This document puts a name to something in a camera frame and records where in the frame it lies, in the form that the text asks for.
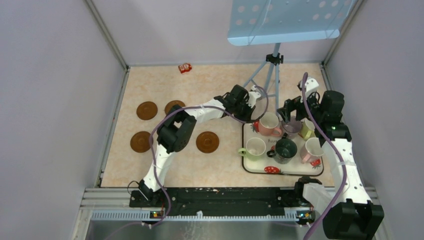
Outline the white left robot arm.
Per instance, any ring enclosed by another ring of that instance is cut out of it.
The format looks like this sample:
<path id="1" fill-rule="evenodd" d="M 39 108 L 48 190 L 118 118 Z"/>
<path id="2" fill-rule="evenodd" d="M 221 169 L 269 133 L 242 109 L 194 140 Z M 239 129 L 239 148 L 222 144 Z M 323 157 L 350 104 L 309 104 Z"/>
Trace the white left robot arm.
<path id="1" fill-rule="evenodd" d="M 157 134 L 156 148 L 152 150 L 152 164 L 139 182 L 141 200 L 149 207 L 160 202 L 159 190 L 176 153 L 189 143 L 196 124 L 210 120 L 231 117 L 243 124 L 252 123 L 257 101 L 267 95 L 262 87 L 252 86 L 250 90 L 236 84 L 230 92 L 196 105 L 181 107 L 174 105 L 166 117 L 153 129 Z"/>

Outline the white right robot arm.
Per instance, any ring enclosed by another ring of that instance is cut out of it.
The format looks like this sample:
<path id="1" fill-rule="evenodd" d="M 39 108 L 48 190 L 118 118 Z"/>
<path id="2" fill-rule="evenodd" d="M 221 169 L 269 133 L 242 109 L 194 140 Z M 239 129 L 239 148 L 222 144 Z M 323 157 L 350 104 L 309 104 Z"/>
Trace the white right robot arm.
<path id="1" fill-rule="evenodd" d="M 359 176 L 352 136 L 342 121 L 344 105 L 342 93 L 327 90 L 320 99 L 313 93 L 287 99 L 277 110 L 285 121 L 295 111 L 297 120 L 307 119 L 314 124 L 318 145 L 327 157 L 338 188 L 331 195 L 322 185 L 308 182 L 293 192 L 297 205 L 311 203 L 320 215 L 306 232 L 305 240 L 310 239 L 319 226 L 331 240 L 371 240 L 385 216 L 383 207 L 373 203 Z"/>

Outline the brown wooden coaster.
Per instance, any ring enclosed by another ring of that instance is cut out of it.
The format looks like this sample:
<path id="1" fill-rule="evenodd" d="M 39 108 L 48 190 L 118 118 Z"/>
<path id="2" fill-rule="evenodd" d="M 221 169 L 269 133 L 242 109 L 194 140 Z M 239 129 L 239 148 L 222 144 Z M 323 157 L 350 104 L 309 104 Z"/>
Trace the brown wooden coaster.
<path id="1" fill-rule="evenodd" d="M 217 134 L 211 131 L 204 131 L 196 138 L 196 147 L 205 154 L 216 151 L 219 147 L 220 139 Z"/>
<path id="2" fill-rule="evenodd" d="M 145 153 L 151 149 L 149 142 L 151 134 L 147 131 L 139 131 L 130 139 L 130 147 L 136 153 Z"/>
<path id="3" fill-rule="evenodd" d="M 144 121 L 153 119 L 157 113 L 158 107 L 152 101 L 145 101 L 141 103 L 136 109 L 137 117 Z"/>
<path id="4" fill-rule="evenodd" d="M 167 105 L 165 106 L 165 108 L 164 108 L 165 114 L 167 115 L 170 112 L 170 110 L 172 109 L 172 107 L 175 106 L 175 105 L 178 105 L 180 107 L 186 106 L 185 103 L 181 100 L 172 100 L 172 101 L 168 102 Z"/>

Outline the white strawberry tray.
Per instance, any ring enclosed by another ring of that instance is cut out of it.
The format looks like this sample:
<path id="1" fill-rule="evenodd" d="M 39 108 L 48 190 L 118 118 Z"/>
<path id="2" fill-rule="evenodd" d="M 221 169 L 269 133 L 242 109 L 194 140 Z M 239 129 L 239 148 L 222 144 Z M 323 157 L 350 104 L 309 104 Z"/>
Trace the white strawberry tray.
<path id="1" fill-rule="evenodd" d="M 242 125 L 241 131 L 241 146 L 244 148 L 247 145 L 248 140 L 251 138 L 260 138 L 265 142 L 266 151 L 270 151 L 271 148 L 277 143 L 280 137 L 276 136 L 263 136 L 256 132 L 256 129 L 252 123 Z M 279 174 L 289 175 L 289 176 L 310 176 L 317 177 L 324 172 L 324 163 L 323 159 L 315 161 L 314 163 L 302 163 L 300 157 L 300 150 L 304 146 L 305 141 L 300 136 L 296 136 L 293 139 L 293 142 L 296 143 L 297 153 L 296 155 L 287 163 L 278 163 L 271 157 L 267 156 L 267 153 L 264 152 L 260 158 L 250 159 L 245 156 L 241 158 L 241 165 L 245 171 L 252 174 L 270 174 L 271 171 L 266 170 L 266 168 L 276 168 L 279 169 Z"/>

